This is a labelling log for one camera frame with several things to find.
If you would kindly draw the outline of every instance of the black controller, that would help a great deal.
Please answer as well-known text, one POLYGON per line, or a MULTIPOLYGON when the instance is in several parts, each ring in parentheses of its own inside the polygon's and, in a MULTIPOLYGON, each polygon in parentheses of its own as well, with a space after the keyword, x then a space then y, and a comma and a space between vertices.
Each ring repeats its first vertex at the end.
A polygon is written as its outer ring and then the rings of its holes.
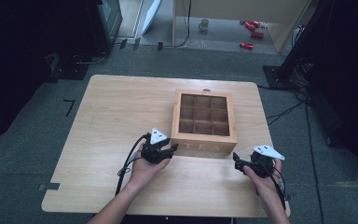
POLYGON ((158 142, 154 145, 150 143, 151 134, 148 133, 146 135, 146 142, 144 143, 141 151, 141 156, 145 160, 150 163, 159 164, 161 161, 165 159, 171 159, 173 156, 173 152, 177 150, 178 145, 175 144, 174 146, 161 149, 162 147, 167 146, 170 143, 170 138, 167 138, 161 142, 158 142))
POLYGON ((274 164, 271 157, 263 156, 257 152, 253 152, 251 155, 251 161, 243 161, 233 152, 232 159, 235 161, 235 169, 246 173, 243 171, 243 166, 249 166, 255 173, 261 178, 266 178, 272 175, 274 171, 274 164))

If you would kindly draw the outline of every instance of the red object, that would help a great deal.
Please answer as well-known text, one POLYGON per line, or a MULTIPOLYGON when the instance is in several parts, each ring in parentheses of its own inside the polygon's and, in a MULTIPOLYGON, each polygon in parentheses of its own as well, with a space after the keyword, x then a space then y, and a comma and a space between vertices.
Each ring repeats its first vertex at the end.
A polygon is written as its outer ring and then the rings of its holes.
POLYGON ((260 22, 259 21, 251 21, 251 24, 253 24, 255 26, 255 28, 260 27, 260 22))
POLYGON ((249 21, 246 21, 246 22, 244 23, 244 26, 245 26, 246 28, 248 28, 250 31, 254 31, 254 30, 255 30, 255 26, 254 26, 251 22, 249 22, 249 21))
POLYGON ((263 38, 264 37, 264 33, 261 33, 261 32, 251 32, 251 37, 254 37, 254 38, 263 38))
POLYGON ((240 48, 243 48, 243 49, 253 49, 253 46, 254 45, 251 43, 246 43, 243 41, 240 42, 240 48))

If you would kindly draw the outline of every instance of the person's right hand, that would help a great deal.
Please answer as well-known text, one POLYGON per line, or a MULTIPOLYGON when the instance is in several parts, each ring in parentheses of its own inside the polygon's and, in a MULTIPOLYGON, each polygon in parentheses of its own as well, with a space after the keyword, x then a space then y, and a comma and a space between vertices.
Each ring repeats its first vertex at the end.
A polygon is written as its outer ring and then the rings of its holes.
POLYGON ((165 159, 159 164, 151 164, 147 160, 141 158, 141 150, 144 144, 139 146, 139 150, 136 154, 137 160, 132 164, 131 177, 129 183, 126 185, 131 186, 138 191, 142 190, 162 169, 164 169, 171 159, 165 159))
MULTIPOLYGON (((279 177, 281 176, 282 162, 278 159, 274 159, 275 169, 273 178, 279 183, 279 177)), ((283 209, 281 198, 275 189, 274 182, 270 177, 260 178, 249 166, 243 166, 243 171, 249 178, 252 179, 256 193, 260 196, 261 205, 266 211, 271 223, 290 223, 287 215, 283 209)))

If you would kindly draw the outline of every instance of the wooden table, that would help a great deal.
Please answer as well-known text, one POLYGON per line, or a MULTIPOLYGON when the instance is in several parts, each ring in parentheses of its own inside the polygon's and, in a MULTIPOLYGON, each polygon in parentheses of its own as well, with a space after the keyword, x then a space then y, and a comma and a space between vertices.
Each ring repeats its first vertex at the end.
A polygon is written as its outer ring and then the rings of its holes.
MULTIPOLYGON (((117 171, 135 141, 153 127, 171 134, 175 89, 232 92, 239 141, 234 151, 242 159, 250 160, 252 146, 272 146, 254 83, 96 75, 89 82, 51 178, 51 183, 61 183, 61 187, 47 190, 43 210, 99 212, 115 196, 117 171)), ((232 155, 224 159, 174 156, 135 199, 128 214, 266 216, 251 180, 234 169, 232 155)))
MULTIPOLYGON (((267 22, 275 49, 281 52, 311 2, 312 0, 192 0, 190 17, 267 22)), ((176 17, 187 17, 189 3, 190 0, 173 1, 173 45, 176 36, 176 17)))

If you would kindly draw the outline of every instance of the box grid compartment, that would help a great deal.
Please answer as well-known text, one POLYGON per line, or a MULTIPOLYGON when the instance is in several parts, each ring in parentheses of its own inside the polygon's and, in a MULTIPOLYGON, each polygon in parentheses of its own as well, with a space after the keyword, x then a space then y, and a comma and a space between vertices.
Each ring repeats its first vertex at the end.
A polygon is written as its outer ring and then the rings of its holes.
POLYGON ((179 133, 230 136, 227 99, 219 96, 183 94, 179 133))

